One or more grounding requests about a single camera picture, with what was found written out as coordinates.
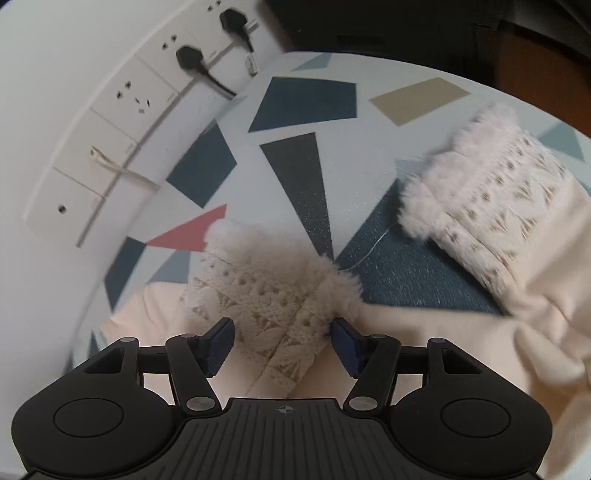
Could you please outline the black plug right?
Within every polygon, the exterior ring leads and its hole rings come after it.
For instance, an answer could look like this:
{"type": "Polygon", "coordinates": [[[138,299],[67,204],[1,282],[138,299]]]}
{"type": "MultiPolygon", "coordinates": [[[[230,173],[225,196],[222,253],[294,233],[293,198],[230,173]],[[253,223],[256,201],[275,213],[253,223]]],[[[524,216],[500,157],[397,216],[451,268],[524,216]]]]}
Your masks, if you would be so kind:
{"type": "Polygon", "coordinates": [[[254,52],[252,41],[249,38],[249,30],[246,28],[245,14],[235,8],[228,8],[219,14],[219,20],[221,20],[221,27],[226,33],[242,41],[249,53],[254,52]]]}

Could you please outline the black plug left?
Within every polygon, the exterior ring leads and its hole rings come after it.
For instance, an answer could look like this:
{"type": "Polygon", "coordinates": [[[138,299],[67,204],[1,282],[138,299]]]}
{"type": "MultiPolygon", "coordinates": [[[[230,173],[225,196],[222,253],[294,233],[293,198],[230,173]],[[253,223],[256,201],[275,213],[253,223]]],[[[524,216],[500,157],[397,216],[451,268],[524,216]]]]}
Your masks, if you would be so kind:
{"type": "Polygon", "coordinates": [[[198,74],[226,98],[235,98],[235,91],[226,87],[211,75],[211,72],[209,72],[208,67],[205,65],[204,54],[199,49],[184,45],[175,52],[175,56],[179,67],[183,71],[198,74]]]}

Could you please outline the white wall socket strip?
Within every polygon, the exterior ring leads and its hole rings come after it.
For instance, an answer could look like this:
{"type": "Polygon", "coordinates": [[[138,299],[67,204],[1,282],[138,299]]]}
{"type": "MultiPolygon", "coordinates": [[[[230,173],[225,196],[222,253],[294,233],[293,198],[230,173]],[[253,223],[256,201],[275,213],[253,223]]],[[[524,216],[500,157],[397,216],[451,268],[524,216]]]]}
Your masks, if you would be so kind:
{"type": "Polygon", "coordinates": [[[197,120],[221,110],[223,94],[183,71],[175,52],[199,49],[208,68],[238,46],[221,27],[228,8],[259,27],[255,1],[191,1],[164,20],[105,83],[58,146],[52,166],[25,214],[39,237],[79,247],[92,229],[122,234],[158,189],[176,152],[143,152],[149,137],[190,93],[198,93],[197,120]]]}

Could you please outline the black plug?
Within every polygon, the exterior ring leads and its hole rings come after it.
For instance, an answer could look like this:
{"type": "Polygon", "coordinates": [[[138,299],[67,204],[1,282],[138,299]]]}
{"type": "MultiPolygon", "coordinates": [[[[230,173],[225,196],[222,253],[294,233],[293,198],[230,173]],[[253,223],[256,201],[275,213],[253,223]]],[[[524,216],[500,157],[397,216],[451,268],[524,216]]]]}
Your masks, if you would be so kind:
{"type": "Polygon", "coordinates": [[[226,87],[211,75],[211,72],[209,72],[208,67],[205,65],[204,54],[199,49],[184,45],[175,52],[175,56],[179,67],[183,71],[198,74],[226,98],[235,98],[235,91],[226,87]]]}
{"type": "Polygon", "coordinates": [[[219,14],[219,20],[221,20],[221,27],[226,33],[242,41],[249,53],[254,52],[252,41],[249,38],[249,30],[246,28],[245,14],[235,8],[228,8],[219,14]]]}

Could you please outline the cream cardigan with fur cuffs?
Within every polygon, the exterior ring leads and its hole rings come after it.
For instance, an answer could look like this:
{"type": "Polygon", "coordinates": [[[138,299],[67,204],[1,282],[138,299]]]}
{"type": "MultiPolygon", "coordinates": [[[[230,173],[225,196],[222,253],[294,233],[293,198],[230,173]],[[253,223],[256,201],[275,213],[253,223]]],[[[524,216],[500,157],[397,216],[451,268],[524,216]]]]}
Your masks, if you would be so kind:
{"type": "Polygon", "coordinates": [[[546,479],[590,475],[590,197],[496,104],[387,197],[331,261],[229,220],[190,280],[146,286],[101,327],[155,346],[235,320],[222,400],[342,396],[329,321],[419,343],[445,337],[548,411],[546,479]]]}

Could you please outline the patterned geometric tablecloth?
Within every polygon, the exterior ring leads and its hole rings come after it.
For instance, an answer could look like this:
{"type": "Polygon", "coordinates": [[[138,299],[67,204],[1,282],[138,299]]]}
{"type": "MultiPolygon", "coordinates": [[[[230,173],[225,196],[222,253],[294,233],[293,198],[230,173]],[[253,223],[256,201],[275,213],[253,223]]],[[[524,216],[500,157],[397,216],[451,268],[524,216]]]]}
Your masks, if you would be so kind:
{"type": "Polygon", "coordinates": [[[505,93],[441,71],[345,54],[280,56],[226,106],[144,204],[99,284],[69,362],[105,346],[101,324],[154,282],[186,283],[222,218],[293,237],[351,270],[370,304],[477,311],[498,306],[432,244],[408,239],[404,182],[490,103],[590,183],[590,141],[505,93]]]}

